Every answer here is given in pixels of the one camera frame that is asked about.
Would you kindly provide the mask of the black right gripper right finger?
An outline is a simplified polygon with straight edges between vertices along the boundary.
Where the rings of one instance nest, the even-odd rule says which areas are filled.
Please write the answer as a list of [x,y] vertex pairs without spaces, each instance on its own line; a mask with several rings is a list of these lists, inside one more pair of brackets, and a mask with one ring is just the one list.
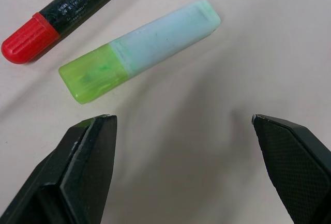
[[330,223],[330,150],[306,127],[256,114],[268,176],[294,223]]

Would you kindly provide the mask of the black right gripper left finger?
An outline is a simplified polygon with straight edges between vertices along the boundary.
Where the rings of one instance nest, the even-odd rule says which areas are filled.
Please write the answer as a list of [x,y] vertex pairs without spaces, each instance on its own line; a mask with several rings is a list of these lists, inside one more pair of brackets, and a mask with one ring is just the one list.
[[70,127],[32,171],[1,223],[100,223],[113,175],[117,117]]

